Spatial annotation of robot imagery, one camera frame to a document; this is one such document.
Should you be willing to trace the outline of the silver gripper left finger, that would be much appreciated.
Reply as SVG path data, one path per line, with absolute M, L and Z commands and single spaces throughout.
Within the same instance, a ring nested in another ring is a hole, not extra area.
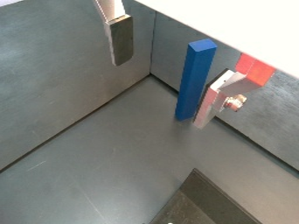
M 133 18 L 121 0 L 92 0 L 108 38 L 112 64 L 117 67 L 133 56 Z

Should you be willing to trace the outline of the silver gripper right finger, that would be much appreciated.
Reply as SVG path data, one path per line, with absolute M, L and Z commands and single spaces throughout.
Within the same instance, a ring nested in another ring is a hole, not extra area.
M 243 107 L 248 93 L 262 88 L 275 73 L 275 68 L 242 53 L 235 65 L 235 70 L 225 69 L 207 87 L 200 101 L 193 125 L 203 129 L 213 116 L 223 110 L 238 112 Z

